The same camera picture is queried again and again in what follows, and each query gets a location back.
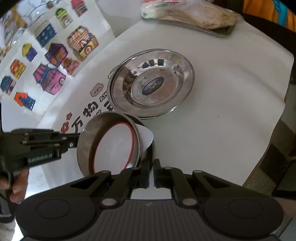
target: white paper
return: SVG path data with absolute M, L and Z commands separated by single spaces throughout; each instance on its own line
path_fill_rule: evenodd
M 100 97 L 111 70 L 132 54 L 152 48 L 183 54 L 195 71 L 192 92 L 184 103 L 144 121 L 154 134 L 156 157 L 163 166 L 185 173 L 201 169 L 242 185 L 264 154 L 283 112 L 293 64 L 291 53 L 246 22 L 227 38 L 168 24 L 136 24 L 75 76 L 75 84 L 56 99 L 38 127 L 60 131 L 71 112 L 67 133 L 75 132 L 71 126 L 78 116 L 81 131 L 93 114 L 107 110 L 107 98 Z M 97 83 L 104 88 L 91 97 Z M 84 108 L 93 101 L 98 104 L 96 112 L 84 116 Z M 74 150 L 43 170 L 46 177 L 54 176 L 47 178 L 51 187 L 82 176 Z

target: cartoon face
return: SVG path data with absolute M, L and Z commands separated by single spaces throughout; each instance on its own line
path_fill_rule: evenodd
M 103 84 L 101 83 L 97 83 L 93 89 L 91 90 L 90 94 L 91 94 L 91 97 L 95 97 L 97 96 L 98 94 L 100 94 L 100 92 L 102 91 L 103 89 Z

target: food package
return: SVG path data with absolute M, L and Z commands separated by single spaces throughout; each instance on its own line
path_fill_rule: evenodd
M 206 29 L 233 26 L 241 18 L 237 13 L 205 0 L 151 1 L 143 3 L 141 11 L 146 19 L 186 23 Z

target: blue fabric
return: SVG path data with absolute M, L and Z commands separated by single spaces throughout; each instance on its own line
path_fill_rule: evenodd
M 288 8 L 279 0 L 272 0 L 274 2 L 274 8 L 279 14 L 278 25 L 285 26 L 288 18 Z

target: human hand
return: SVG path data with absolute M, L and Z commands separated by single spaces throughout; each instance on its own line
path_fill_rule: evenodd
M 10 201 L 14 203 L 21 203 L 25 199 L 26 190 L 28 187 L 29 170 L 22 170 L 12 185 L 12 193 L 10 195 Z M 9 182 L 7 178 L 0 176 L 0 189 L 9 189 Z

